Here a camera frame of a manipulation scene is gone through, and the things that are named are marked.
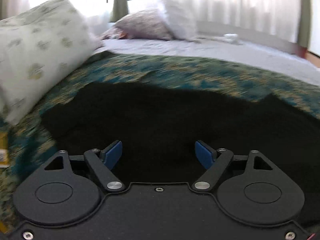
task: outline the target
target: white pillow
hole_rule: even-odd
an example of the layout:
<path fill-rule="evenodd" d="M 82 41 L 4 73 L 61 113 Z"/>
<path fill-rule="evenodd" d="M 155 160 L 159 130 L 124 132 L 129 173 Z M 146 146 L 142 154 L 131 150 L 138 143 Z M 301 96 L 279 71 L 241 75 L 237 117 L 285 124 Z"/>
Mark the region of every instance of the white pillow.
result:
<path fill-rule="evenodd" d="M 196 20 L 186 4 L 179 0 L 159 0 L 158 11 L 162 21 L 175 38 L 187 41 L 196 40 Z"/>
<path fill-rule="evenodd" d="M 47 1 L 0 21 L 0 90 L 17 124 L 93 52 L 83 17 L 68 0 Z"/>

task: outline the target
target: blue pad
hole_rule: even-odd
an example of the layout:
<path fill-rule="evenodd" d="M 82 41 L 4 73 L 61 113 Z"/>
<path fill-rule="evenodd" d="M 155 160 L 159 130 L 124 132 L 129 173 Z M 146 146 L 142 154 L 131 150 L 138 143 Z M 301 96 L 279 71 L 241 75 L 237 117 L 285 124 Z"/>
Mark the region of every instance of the blue pad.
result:
<path fill-rule="evenodd" d="M 204 166 L 205 169 L 209 169 L 213 165 L 214 159 L 212 152 L 198 141 L 195 143 L 195 152 L 199 162 L 202 164 L 202 166 Z"/>
<path fill-rule="evenodd" d="M 110 146 L 108 146 L 106 149 L 103 150 L 103 151 L 106 151 L 103 164 L 109 170 L 112 170 L 122 155 L 122 142 L 115 141 L 112 144 L 110 144 Z"/>

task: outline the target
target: yellow object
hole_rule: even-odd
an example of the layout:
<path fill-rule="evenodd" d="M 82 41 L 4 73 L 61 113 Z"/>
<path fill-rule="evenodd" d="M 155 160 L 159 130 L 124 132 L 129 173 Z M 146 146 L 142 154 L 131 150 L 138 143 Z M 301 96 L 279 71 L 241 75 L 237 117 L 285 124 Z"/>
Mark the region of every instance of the yellow object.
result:
<path fill-rule="evenodd" d="M 7 227 L 0 221 L 0 231 L 3 234 L 6 234 L 8 232 Z"/>
<path fill-rule="evenodd" d="M 0 132 L 0 168 L 9 167 L 8 134 Z"/>

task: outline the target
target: dark garment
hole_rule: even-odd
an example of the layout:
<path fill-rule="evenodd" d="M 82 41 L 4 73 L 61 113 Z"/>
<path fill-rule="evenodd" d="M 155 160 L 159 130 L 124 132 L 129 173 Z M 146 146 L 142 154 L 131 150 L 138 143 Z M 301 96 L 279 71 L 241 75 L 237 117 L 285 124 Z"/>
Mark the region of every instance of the dark garment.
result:
<path fill-rule="evenodd" d="M 304 191 L 299 222 L 320 221 L 320 122 L 274 95 L 250 103 L 203 90 L 94 82 L 47 111 L 42 124 L 70 155 L 121 140 L 113 173 L 127 185 L 194 182 L 205 171 L 196 140 L 237 155 L 260 150 Z"/>

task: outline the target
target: green curtain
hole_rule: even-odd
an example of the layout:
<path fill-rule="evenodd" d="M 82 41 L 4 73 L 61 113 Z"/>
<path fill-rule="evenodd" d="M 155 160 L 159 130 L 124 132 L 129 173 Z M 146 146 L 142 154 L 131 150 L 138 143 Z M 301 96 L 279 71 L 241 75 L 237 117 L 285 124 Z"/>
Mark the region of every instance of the green curtain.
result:
<path fill-rule="evenodd" d="M 304 47 L 309 47 L 311 28 L 311 0 L 301 0 L 301 16 L 297 43 Z"/>
<path fill-rule="evenodd" d="M 2 12 L 2 0 L 0 0 L 0 20 L 4 19 Z"/>
<path fill-rule="evenodd" d="M 116 22 L 128 14 L 127 0 L 114 0 L 110 22 Z"/>

